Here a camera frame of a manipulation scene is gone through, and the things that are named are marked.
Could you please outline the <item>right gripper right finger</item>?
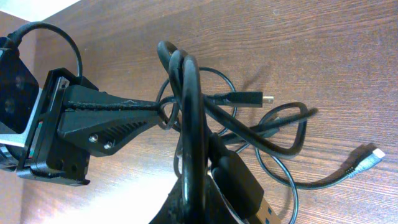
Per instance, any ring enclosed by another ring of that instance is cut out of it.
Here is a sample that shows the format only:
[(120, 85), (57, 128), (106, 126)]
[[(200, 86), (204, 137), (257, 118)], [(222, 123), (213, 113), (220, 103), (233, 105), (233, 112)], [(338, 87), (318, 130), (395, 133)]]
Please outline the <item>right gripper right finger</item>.
[(206, 224), (243, 224), (227, 206), (215, 181), (207, 175), (205, 177), (205, 223)]

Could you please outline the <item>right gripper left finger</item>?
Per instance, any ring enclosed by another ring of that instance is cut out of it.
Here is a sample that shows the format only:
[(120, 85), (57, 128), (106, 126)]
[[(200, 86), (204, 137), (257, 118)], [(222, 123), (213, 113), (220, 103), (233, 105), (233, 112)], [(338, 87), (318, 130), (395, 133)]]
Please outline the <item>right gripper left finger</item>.
[(149, 223), (184, 224), (181, 177), (178, 178), (175, 185), (169, 192), (166, 201), (157, 215)]

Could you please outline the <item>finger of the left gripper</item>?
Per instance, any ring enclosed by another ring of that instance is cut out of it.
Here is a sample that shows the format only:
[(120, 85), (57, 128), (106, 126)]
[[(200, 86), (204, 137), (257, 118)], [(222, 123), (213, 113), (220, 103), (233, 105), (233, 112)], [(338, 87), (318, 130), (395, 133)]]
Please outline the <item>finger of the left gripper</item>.
[(64, 112), (57, 133), (92, 156), (111, 156), (160, 123), (157, 110)]
[(80, 85), (73, 85), (65, 90), (63, 105), (66, 108), (98, 111), (157, 111), (159, 109), (159, 103), (154, 101), (120, 98)]

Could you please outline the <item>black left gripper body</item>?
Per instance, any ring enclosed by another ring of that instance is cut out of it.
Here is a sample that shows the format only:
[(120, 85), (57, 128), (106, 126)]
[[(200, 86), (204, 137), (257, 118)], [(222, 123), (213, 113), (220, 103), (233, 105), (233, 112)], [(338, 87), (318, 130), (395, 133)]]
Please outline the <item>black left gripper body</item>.
[(94, 111), (73, 110), (64, 107), (66, 88), (76, 78), (66, 68), (49, 71), (43, 95), (39, 98), (37, 114), (34, 115), (30, 141), (17, 166), (17, 176), (28, 180), (38, 180), (69, 186), (84, 186), (90, 153), (76, 143), (88, 140), (82, 131), (98, 124)]

